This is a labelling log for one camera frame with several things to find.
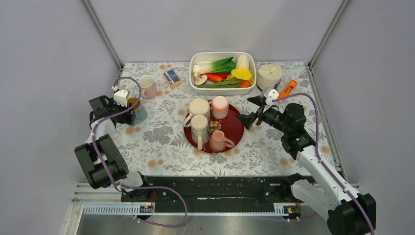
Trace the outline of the blue glazed mug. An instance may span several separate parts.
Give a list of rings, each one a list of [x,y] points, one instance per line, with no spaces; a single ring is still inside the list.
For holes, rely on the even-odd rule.
[[[141,101],[137,97],[130,97],[127,99],[129,106],[134,106],[135,119],[133,121],[133,126],[142,123],[147,118],[147,111],[142,105]]]

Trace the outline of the pink faceted mug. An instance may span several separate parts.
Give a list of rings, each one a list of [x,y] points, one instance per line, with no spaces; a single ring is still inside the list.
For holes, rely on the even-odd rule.
[[[142,76],[138,83],[141,87],[141,97],[150,99],[157,96],[157,86],[154,80],[154,77],[150,75]]]

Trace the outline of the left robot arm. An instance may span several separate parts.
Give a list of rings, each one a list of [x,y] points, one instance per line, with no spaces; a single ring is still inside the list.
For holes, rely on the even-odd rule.
[[[86,142],[75,148],[74,153],[93,189],[120,186],[132,191],[140,201],[151,197],[152,189],[144,183],[139,172],[133,172],[112,140],[117,124],[133,124],[135,113],[129,107],[123,107],[105,95],[89,101],[91,133]]]

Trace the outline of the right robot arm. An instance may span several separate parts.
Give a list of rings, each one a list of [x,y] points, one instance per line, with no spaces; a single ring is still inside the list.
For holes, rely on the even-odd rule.
[[[284,112],[267,103],[262,95],[249,97],[257,105],[256,112],[237,115],[246,129],[253,124],[266,123],[281,131],[284,150],[302,165],[318,183],[315,187],[299,175],[288,177],[289,183],[281,187],[281,197],[288,202],[299,199],[326,220],[333,235],[366,235],[375,233],[376,201],[369,194],[361,194],[331,167],[319,153],[318,139],[305,130],[304,108],[289,103]]]

